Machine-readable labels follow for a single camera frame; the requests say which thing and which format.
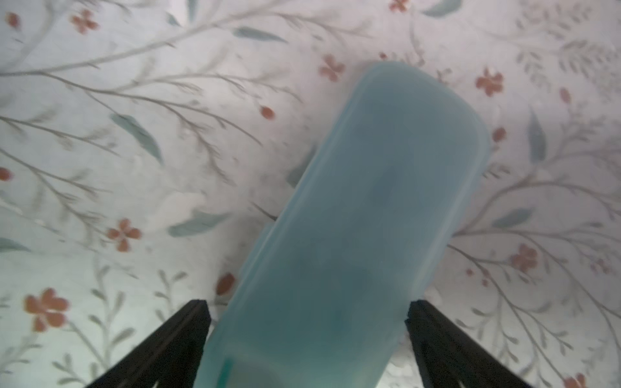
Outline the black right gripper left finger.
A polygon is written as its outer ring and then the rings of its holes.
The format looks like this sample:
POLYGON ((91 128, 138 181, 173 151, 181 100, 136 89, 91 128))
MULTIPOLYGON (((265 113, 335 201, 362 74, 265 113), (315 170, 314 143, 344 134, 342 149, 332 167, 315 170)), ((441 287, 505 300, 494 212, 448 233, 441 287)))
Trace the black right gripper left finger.
POLYGON ((90 388, 192 387, 210 326, 208 303, 189 301, 90 388))

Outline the teal pencil case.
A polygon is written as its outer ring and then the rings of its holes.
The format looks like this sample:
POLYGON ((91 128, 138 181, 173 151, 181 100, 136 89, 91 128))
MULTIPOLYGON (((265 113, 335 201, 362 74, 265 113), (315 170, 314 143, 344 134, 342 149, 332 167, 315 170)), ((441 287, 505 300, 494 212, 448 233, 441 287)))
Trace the teal pencil case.
POLYGON ((489 149, 448 87, 402 63, 373 66, 252 252, 196 386, 376 386, 489 149))

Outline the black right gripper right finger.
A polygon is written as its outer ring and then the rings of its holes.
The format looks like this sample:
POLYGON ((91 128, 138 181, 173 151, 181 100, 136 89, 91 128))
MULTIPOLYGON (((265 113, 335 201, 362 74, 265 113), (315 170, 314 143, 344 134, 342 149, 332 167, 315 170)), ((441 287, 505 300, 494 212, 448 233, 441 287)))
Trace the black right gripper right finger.
POLYGON ((528 387, 425 300, 412 302, 405 324, 424 387, 528 387))

